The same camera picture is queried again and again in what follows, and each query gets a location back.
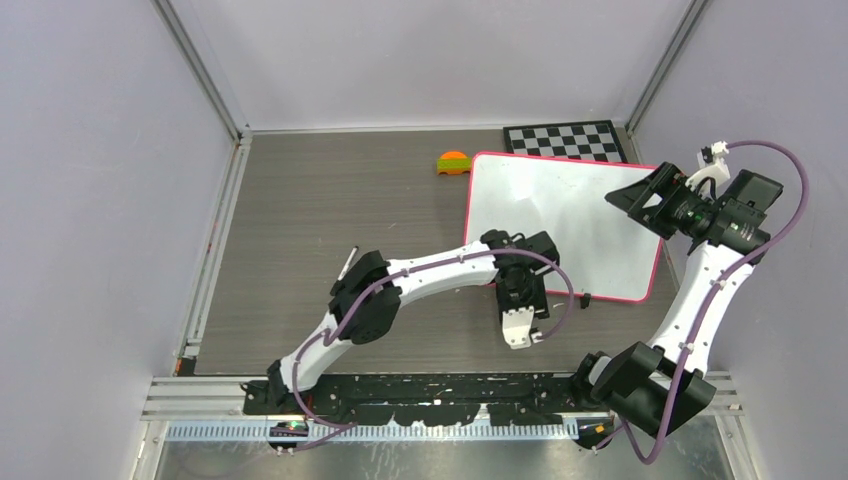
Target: white board surface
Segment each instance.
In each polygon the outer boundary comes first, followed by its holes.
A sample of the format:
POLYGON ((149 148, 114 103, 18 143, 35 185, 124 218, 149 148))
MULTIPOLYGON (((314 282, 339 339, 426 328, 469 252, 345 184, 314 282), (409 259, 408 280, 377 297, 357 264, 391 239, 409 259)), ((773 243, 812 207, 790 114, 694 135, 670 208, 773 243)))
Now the white board surface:
MULTIPOLYGON (((480 153, 468 192, 465 241, 493 228, 511 235, 546 230, 577 294, 624 302, 651 291, 660 238, 604 200, 653 167, 480 153)), ((556 273, 549 292, 567 292, 556 273)))

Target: lavender wall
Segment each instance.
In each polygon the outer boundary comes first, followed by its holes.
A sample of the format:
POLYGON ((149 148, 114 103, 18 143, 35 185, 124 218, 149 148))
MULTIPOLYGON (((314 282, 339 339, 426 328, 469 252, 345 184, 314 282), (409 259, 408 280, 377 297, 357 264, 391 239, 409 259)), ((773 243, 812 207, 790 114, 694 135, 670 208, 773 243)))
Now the lavender wall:
POLYGON ((232 145, 149 1, 5 1, 0 64, 0 478, 128 478, 232 145))
MULTIPOLYGON (((644 161, 694 171, 715 140, 768 139, 795 151, 812 184, 807 215, 740 289, 712 360, 733 372, 770 477, 845 478, 848 455, 848 3, 715 0, 637 140, 644 161)), ((794 210, 799 183, 779 154, 728 157, 786 184, 765 227, 794 210)), ((671 242, 680 269, 686 243, 671 242)))
POLYGON ((254 130, 623 121, 688 4, 177 3, 254 130))

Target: robotic arm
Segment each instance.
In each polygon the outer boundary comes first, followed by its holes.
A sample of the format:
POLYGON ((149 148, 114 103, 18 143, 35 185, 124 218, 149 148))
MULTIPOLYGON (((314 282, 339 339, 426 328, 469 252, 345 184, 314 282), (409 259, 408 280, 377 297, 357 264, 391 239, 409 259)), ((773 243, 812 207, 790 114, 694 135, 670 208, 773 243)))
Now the robotic arm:
MULTIPOLYGON (((712 158, 719 148, 702 150, 709 173, 723 161, 712 158)), ((707 177, 690 181, 670 163, 663 163, 645 179, 610 192, 606 200, 633 220, 665 239, 680 231, 692 239, 686 273, 665 320, 648 344, 637 342, 611 358, 603 352, 587 355, 574 377, 575 396, 588 404, 601 403, 628 422, 656 437, 669 392, 650 376, 671 378, 683 349, 689 350, 667 433, 673 432, 706 408, 715 388, 703 380, 713 337, 731 298, 751 275, 763 255, 724 280, 709 306, 694 342, 687 342, 697 312, 715 279, 771 236, 759 228, 783 186, 767 177, 742 170, 719 198, 702 197, 707 177)), ((713 180, 716 183, 722 178, 713 180)))
MULTIPOLYGON (((534 319, 549 316, 542 277, 551 269, 519 255, 488 254, 503 248, 534 252, 559 264, 559 253, 546 232, 525 238, 491 230, 479 241, 426 257, 383 260, 379 251, 373 251, 364 254, 349 270, 346 266, 330 290, 333 299, 324 318, 308 338, 327 329, 335 331, 367 287, 393 278, 356 309, 338 338, 329 343, 317 342, 306 350, 298 366, 298 391, 314 387, 324 371, 352 346, 373 342, 388 333, 402 307, 455 288, 494 283, 504 341, 512 349, 527 348, 540 341, 540 333, 531 327, 534 319), (445 264, 440 268, 416 269, 442 262, 445 264)), ((279 399, 294 389, 292 366, 302 347, 274 362, 268 370, 271 387, 279 399)))

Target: black and white checkerboard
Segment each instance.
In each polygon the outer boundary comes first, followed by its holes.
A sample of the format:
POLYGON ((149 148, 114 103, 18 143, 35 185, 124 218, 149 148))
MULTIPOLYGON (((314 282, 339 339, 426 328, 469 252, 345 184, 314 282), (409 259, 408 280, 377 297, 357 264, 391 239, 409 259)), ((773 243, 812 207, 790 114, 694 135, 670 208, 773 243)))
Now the black and white checkerboard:
POLYGON ((506 127, 504 141, 519 155, 627 163, 610 121, 506 127))

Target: wooden table surface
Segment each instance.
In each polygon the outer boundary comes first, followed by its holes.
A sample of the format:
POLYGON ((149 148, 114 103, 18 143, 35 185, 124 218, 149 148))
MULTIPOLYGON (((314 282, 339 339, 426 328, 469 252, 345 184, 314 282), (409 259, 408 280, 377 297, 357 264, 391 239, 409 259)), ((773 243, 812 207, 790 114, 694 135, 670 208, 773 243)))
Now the wooden table surface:
MULTIPOLYGON (((500 130, 256 136, 196 372, 259 374, 292 352, 318 325, 354 245, 384 258, 460 246, 468 177, 437 176, 436 159, 502 149, 500 130)), ((573 371, 589 352, 648 340, 674 294, 663 259, 646 302, 593 301, 555 337, 513 351, 492 288, 445 292, 405 307, 385 337, 351 349, 330 371, 573 371)), ((565 302, 549 299, 553 316, 565 302)))

